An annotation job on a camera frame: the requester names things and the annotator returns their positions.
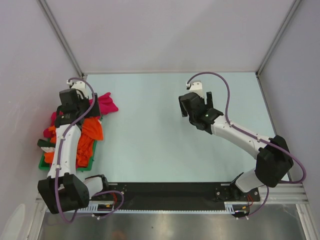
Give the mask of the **magenta t shirt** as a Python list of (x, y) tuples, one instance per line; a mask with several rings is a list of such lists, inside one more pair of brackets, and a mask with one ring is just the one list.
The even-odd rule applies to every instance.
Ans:
[(97, 93), (94, 94), (93, 99), (89, 100), (90, 105), (92, 106), (91, 110), (87, 114), (87, 117), (96, 117), (101, 118), (110, 113), (115, 113), (119, 108), (115, 105), (113, 99), (111, 98), (111, 93), (107, 92), (104, 95), (98, 96)]

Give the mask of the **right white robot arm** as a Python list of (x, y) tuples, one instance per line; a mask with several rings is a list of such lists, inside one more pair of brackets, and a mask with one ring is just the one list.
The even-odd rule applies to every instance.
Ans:
[(279, 135), (259, 136), (228, 123), (226, 115), (213, 107), (212, 94), (207, 92), (206, 96), (208, 103), (195, 92), (179, 96), (182, 116), (198, 130), (233, 143), (256, 161), (254, 169), (239, 174), (231, 182), (232, 198), (242, 201), (255, 188), (276, 187), (294, 165), (285, 139)]

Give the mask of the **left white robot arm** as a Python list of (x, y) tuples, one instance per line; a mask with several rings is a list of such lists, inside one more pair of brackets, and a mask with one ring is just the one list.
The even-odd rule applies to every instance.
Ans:
[(59, 92), (61, 105), (55, 120), (56, 143), (53, 161), (46, 179), (39, 180), (37, 189), (52, 214), (86, 208), (93, 196), (105, 200), (111, 188), (102, 174), (80, 180), (76, 175), (78, 143), (84, 120), (100, 114), (97, 103), (81, 90), (69, 88)]

